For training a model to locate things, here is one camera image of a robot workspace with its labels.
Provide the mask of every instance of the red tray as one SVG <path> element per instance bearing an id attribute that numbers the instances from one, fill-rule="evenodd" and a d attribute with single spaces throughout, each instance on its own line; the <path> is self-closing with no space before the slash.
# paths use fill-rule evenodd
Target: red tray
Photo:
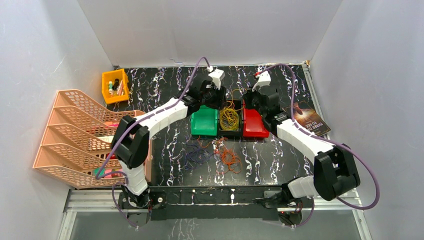
<path id="1" fill-rule="evenodd" d="M 268 138 L 270 132 L 265 129 L 262 117 L 255 109 L 243 108 L 244 127 L 243 137 Z"/>

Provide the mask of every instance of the stacked basket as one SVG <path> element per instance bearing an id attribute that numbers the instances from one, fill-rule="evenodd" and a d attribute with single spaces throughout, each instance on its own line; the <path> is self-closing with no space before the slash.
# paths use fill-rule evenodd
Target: stacked basket
<path id="1" fill-rule="evenodd" d="M 105 139 L 115 134 L 115 125 L 125 115 L 135 117 L 142 114 L 139 110 L 110 111 L 80 90 L 59 91 L 33 168 L 77 189 L 106 187 L 122 182 L 122 177 L 97 180 L 93 172 L 111 151 L 111 145 Z M 150 153 L 145 165 L 149 181 Z M 117 159 L 111 159 L 106 165 L 106 169 L 119 168 L 121 166 Z"/>

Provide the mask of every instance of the yellow bin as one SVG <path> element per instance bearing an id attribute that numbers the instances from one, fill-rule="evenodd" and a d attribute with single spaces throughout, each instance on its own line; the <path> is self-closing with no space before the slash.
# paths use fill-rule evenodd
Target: yellow bin
<path id="1" fill-rule="evenodd" d="M 115 79 L 118 79 L 119 82 L 123 81 L 123 95 L 116 95 L 116 91 L 114 91 L 113 96 L 109 93 L 109 81 L 114 84 Z M 128 91 L 128 77 L 123 69 L 106 71 L 101 74 L 101 94 L 103 94 L 106 104 L 128 101 L 128 99 L 130 99 Z"/>

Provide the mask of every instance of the green bin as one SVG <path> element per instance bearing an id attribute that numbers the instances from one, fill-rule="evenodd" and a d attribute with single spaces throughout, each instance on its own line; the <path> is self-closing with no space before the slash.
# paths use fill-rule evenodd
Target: green bin
<path id="1" fill-rule="evenodd" d="M 218 110 L 205 105 L 191 115 L 191 135 L 216 136 L 218 132 Z"/>

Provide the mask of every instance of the marble pattern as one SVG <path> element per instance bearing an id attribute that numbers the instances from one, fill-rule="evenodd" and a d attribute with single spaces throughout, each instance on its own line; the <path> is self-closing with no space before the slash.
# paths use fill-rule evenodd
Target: marble pattern
<path id="1" fill-rule="evenodd" d="M 312 107 L 314 103 L 301 65 L 292 65 L 296 74 L 296 100 L 306 101 Z M 225 78 L 222 85 L 232 91 L 253 86 L 256 82 L 253 74 L 264 66 L 223 66 Z M 139 109 L 149 112 L 166 103 L 182 90 L 192 73 L 192 67 L 160 67 L 125 69 L 129 80 L 130 99 L 109 105 L 113 111 Z M 201 67 L 198 73 L 206 73 Z M 270 71 L 271 85 L 277 87 L 280 104 L 290 104 L 292 83 L 283 67 Z M 234 98 L 241 97 L 241 90 L 234 92 Z M 240 157 L 240 173 L 221 174 L 224 167 L 217 155 L 201 167 L 194 170 L 184 169 L 186 143 L 191 139 L 190 118 L 171 124 L 153 137 L 152 186 L 253 186 L 280 185 L 296 177 L 304 177 L 312 172 L 312 164 L 297 149 L 285 141 L 270 134 L 265 139 L 238 139 L 225 142 L 227 148 L 233 148 Z M 206 145 L 213 139 L 203 141 Z M 212 153 L 217 146 L 211 144 Z"/>

